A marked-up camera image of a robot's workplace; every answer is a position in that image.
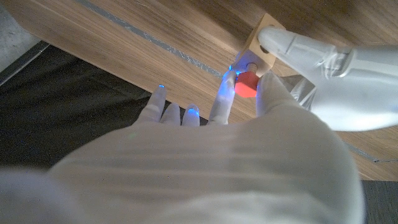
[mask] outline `wooden table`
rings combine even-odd
[[[207,118],[224,73],[265,12],[287,30],[336,45],[398,44],[398,2],[345,0],[0,0],[32,34]],[[295,71],[277,61],[280,76]],[[236,97],[230,122],[255,116]],[[338,133],[362,179],[398,180],[398,126]]]

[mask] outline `red button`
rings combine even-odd
[[[259,80],[254,72],[240,73],[236,79],[235,93],[243,98],[256,97]]]

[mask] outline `robotic hand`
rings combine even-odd
[[[362,223],[349,150],[271,71],[258,82],[257,118],[214,125],[227,124],[235,80],[225,74],[211,125],[198,126],[194,105],[182,126],[176,104],[162,116],[160,86],[132,126],[77,149],[48,175],[106,223]]]
[[[338,48],[267,27],[261,46],[305,78],[291,91],[335,131],[398,124],[398,46]]]

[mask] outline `white robotic arm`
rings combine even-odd
[[[306,78],[292,94],[331,129],[367,131],[398,124],[398,46],[339,49],[274,27],[261,30],[258,39]],[[303,87],[309,82],[315,85],[310,90]]]

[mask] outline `metal strip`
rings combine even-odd
[[[186,53],[176,49],[175,47],[170,46],[169,44],[166,44],[165,42],[156,39],[154,36],[138,29],[137,27],[131,25],[130,23],[112,15],[111,13],[109,13],[108,11],[105,11],[104,9],[92,4],[91,2],[87,1],[87,0],[75,0],[76,2],[82,4],[83,6],[85,6],[86,8],[98,13],[99,15],[109,19],[110,21],[116,23],[117,25],[120,25],[122,27],[124,27],[125,29],[139,35],[140,37],[148,40],[149,42],[154,43],[155,45],[158,45],[159,47],[162,47],[163,49],[165,49],[166,51],[186,60],[187,62],[195,65],[198,68],[203,69],[204,71],[218,77],[218,78],[222,78],[223,74],[221,74],[219,71],[205,65],[204,63],[201,63],[200,61],[194,59],[193,57],[187,55]]]

